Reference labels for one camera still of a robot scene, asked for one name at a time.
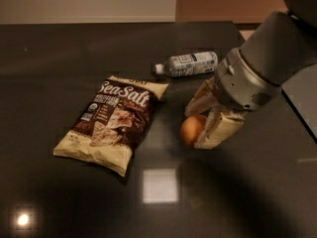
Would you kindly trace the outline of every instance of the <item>table surface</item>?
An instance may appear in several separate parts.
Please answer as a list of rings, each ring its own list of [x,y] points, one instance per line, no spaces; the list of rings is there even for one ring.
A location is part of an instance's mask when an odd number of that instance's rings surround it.
[[[151,63],[243,41],[230,22],[0,26],[0,237],[316,236],[317,148],[281,94],[190,151],[184,107],[211,75],[169,79],[124,178],[53,156],[104,78],[152,80]]]

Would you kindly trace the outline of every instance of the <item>brown snack bag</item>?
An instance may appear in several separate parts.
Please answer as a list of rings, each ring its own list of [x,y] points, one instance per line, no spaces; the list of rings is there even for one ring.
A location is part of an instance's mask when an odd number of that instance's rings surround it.
[[[168,84],[111,76],[53,149],[124,176]]]

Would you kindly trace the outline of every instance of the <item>orange ball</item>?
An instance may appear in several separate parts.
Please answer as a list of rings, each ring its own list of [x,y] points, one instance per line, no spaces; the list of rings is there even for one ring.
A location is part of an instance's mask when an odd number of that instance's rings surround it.
[[[203,131],[207,117],[204,115],[189,116],[180,126],[180,139],[185,146],[194,149],[199,134]]]

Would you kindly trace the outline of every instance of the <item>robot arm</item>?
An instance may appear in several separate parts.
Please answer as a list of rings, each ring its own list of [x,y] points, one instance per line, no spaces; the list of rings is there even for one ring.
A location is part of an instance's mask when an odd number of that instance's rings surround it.
[[[273,12],[239,48],[219,63],[186,107],[185,115],[210,110],[196,149],[212,149],[277,96],[283,83],[317,63],[316,0],[285,0],[288,13]]]

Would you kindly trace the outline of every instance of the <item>bright light spot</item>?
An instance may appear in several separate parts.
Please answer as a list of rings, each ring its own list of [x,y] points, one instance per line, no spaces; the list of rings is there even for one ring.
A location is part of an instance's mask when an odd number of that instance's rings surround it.
[[[25,226],[28,223],[29,223],[29,216],[27,214],[22,214],[21,216],[19,216],[18,224],[20,226]]]
[[[144,170],[144,203],[178,201],[175,169]]]

